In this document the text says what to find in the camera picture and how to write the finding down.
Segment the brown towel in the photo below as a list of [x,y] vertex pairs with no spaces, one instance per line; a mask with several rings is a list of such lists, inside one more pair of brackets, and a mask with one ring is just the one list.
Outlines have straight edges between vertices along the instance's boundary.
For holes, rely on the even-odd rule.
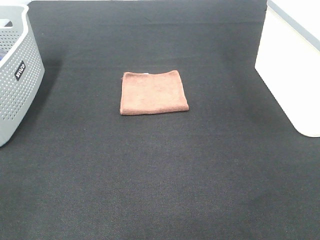
[[125,72],[122,77],[121,115],[152,115],[189,110],[177,70],[165,73]]

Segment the black table mat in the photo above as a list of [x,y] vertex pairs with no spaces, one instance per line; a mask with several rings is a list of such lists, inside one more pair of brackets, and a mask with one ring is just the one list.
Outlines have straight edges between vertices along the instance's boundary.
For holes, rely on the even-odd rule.
[[[0,149],[3,240],[317,240],[320,140],[254,68],[264,0],[34,1],[45,74]],[[121,115],[125,72],[188,111]]]

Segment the white plastic bin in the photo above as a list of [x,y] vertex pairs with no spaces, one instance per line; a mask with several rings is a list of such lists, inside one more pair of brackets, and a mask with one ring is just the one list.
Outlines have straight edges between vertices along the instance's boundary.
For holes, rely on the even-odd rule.
[[320,135],[320,2],[269,0],[255,69],[302,135]]

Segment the grey perforated laundry basket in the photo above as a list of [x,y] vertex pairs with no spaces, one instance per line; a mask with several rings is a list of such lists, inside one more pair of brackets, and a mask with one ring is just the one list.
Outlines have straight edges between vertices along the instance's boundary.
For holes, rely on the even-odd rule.
[[0,144],[5,145],[30,108],[45,68],[28,17],[26,4],[1,3],[1,19],[12,26],[0,29]]

